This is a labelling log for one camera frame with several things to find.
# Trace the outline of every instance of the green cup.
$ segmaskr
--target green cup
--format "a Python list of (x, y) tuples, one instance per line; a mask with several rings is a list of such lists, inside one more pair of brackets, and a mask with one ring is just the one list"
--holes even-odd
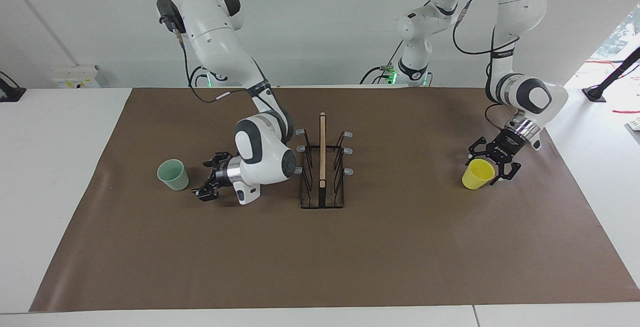
[(180, 160), (164, 161), (158, 167), (157, 176), (160, 181), (174, 191), (182, 191), (189, 185), (189, 177), (187, 176), (185, 165)]

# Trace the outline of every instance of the white wall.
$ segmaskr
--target white wall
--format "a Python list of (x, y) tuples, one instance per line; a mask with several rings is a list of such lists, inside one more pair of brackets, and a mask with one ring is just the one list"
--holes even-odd
[[(50, 66), (73, 63), (99, 65), (116, 87), (185, 84), (181, 51), (158, 24), (156, 0), (0, 1), (0, 68), (27, 87), (49, 86)], [(241, 1), (240, 38), (270, 81), (304, 85), (358, 83), (398, 44), (394, 19), (426, 0)], [(566, 82), (637, 3), (549, 0), (542, 24), (518, 43), (516, 68)], [(496, 10), (496, 0), (476, 0), (460, 43), (489, 47)], [(486, 58), (458, 53), (450, 31), (432, 44), (435, 84), (484, 84)], [(190, 61), (197, 63), (193, 54)]]

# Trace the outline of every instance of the brown mat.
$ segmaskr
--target brown mat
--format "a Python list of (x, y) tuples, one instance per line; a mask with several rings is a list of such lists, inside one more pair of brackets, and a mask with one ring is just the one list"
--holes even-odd
[[(156, 179), (162, 161), (184, 161), (199, 186), (201, 162), (234, 152), (236, 122), (255, 110), (246, 95), (205, 105), (187, 89), (136, 89), (30, 310), (640, 300), (546, 133), (539, 153), (517, 156), (514, 181), (462, 187), (466, 148), (498, 133), (483, 90), (277, 94), (312, 138), (321, 111), (329, 136), (354, 133), (345, 209), (298, 208), (299, 176), (247, 206), (229, 188), (208, 203), (169, 190)], [(503, 121), (506, 109), (491, 114)]]

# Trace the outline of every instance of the black wire rack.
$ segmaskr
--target black wire rack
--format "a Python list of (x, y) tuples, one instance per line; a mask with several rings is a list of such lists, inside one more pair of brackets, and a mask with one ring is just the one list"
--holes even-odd
[(331, 188), (322, 188), (321, 184), (314, 187), (314, 166), (318, 170), (317, 163), (314, 164), (314, 155), (320, 154), (320, 145), (311, 144), (306, 129), (301, 128), (295, 131), (298, 136), (304, 136), (305, 145), (298, 145), (297, 151), (302, 154), (302, 167), (298, 167), (295, 173), (301, 175), (299, 201), (301, 209), (342, 209), (345, 207), (345, 176), (354, 174), (354, 170), (345, 168), (344, 156), (351, 155), (354, 150), (343, 147), (345, 139), (354, 137), (349, 131), (343, 131), (338, 137), (338, 141), (334, 145), (326, 145), (327, 155), (334, 154), (331, 172), (327, 176), (332, 175), (333, 180), (327, 181), (325, 186)]

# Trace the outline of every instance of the metal rack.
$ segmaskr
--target metal rack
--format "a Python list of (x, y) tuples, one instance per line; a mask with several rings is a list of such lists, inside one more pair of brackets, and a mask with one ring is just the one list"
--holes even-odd
[[(345, 139), (354, 137), (349, 131), (343, 131), (334, 145), (327, 145), (327, 115), (323, 112), (319, 117), (320, 143), (311, 144), (306, 129), (295, 131), (304, 136), (305, 145), (298, 145), (297, 151), (302, 154), (302, 166), (295, 169), (301, 175), (299, 201), (301, 209), (342, 209), (345, 207), (345, 176), (354, 174), (354, 170), (345, 168), (344, 156), (351, 155), (354, 150), (343, 147)], [(334, 154), (331, 172), (327, 175), (327, 156)], [(319, 155), (318, 163), (314, 163), (314, 155)], [(317, 188), (314, 183), (314, 172), (318, 172)]]

